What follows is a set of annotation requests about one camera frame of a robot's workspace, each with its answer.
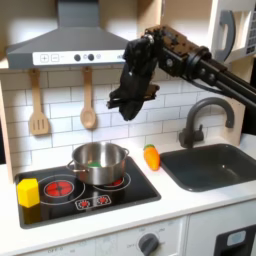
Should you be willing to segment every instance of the black sink basin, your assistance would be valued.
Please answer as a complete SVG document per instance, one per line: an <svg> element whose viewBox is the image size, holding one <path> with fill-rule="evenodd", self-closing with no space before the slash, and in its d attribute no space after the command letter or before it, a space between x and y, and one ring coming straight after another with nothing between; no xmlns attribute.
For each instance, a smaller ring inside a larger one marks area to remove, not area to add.
<svg viewBox="0 0 256 256"><path fill-rule="evenodd" d="M194 192L256 180L256 161L226 144L163 153L161 165L180 187Z"/></svg>

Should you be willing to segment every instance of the stove knob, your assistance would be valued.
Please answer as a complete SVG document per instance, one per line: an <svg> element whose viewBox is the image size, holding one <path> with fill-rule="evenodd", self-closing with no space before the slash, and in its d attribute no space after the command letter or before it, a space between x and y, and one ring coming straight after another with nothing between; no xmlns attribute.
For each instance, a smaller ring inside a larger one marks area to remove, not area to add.
<svg viewBox="0 0 256 256"><path fill-rule="evenodd" d="M88 206L88 202L87 201L81 202L81 206L82 207L87 207Z"/></svg>
<svg viewBox="0 0 256 256"><path fill-rule="evenodd" d="M78 61L81 60L81 56L80 56L79 54L76 54L76 55L74 56L74 59L78 62Z"/></svg>
<svg viewBox="0 0 256 256"><path fill-rule="evenodd" d="M93 55L93 54L89 54L89 55L88 55L88 59L89 59L90 61L93 61L93 60L94 60L94 55Z"/></svg>
<svg viewBox="0 0 256 256"><path fill-rule="evenodd" d="M158 246L159 240L154 234L146 234L139 241L139 248L145 256L154 252Z"/></svg>
<svg viewBox="0 0 256 256"><path fill-rule="evenodd" d="M104 203L106 203L107 199L106 199L106 197L101 197L99 201L101 204L104 204Z"/></svg>

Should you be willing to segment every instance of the black robotic arm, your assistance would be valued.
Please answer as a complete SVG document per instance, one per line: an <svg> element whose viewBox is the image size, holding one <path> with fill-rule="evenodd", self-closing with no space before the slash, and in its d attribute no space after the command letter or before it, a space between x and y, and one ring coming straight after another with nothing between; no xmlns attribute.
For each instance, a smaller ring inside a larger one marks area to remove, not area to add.
<svg viewBox="0 0 256 256"><path fill-rule="evenodd" d="M110 94L108 107L119 107L126 121L136 117L144 101L155 99L159 87L150 81L157 64L173 77L234 98L256 110L256 90L253 87L212 59L208 48L198 47L168 26L149 28L142 38L129 42L124 59L120 87ZM196 79L209 86L196 83Z"/></svg>

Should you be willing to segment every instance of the orange carrot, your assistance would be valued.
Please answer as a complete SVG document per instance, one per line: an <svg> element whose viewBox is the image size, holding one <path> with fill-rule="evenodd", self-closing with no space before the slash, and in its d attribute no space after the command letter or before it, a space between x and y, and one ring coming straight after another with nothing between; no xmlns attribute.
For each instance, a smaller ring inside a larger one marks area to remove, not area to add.
<svg viewBox="0 0 256 256"><path fill-rule="evenodd" d="M152 144L146 145L144 148L144 159L151 170L157 171L160 166L160 155Z"/></svg>

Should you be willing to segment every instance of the wooden spoon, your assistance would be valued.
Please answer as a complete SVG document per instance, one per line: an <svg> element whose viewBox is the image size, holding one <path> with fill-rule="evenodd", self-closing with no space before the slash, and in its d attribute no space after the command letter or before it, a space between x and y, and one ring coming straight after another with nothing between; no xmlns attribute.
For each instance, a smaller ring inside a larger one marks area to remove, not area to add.
<svg viewBox="0 0 256 256"><path fill-rule="evenodd" d="M34 113L29 120L29 129L33 135L47 134L49 132L49 122L46 116L42 113L41 98L39 88L39 76L40 72L36 69L29 71L31 84L32 84L32 96Z"/></svg>
<svg viewBox="0 0 256 256"><path fill-rule="evenodd" d="M92 69L83 68L84 73L84 108L80 119L83 126L87 129L94 128L96 124L96 114L92 108Z"/></svg>

